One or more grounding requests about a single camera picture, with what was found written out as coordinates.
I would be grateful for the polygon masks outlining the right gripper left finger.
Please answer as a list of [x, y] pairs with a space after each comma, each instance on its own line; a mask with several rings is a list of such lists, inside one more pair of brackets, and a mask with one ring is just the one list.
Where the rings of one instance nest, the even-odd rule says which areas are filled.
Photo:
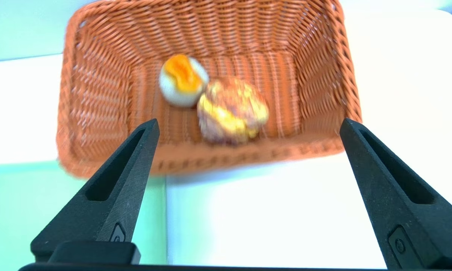
[[31, 242], [35, 262], [138, 264], [132, 242], [160, 129], [139, 125]]

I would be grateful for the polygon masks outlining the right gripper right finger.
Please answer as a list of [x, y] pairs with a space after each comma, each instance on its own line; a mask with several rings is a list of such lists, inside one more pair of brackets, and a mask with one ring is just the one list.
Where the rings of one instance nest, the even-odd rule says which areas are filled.
[[452, 270], [452, 205], [361, 123], [340, 136], [387, 268]]

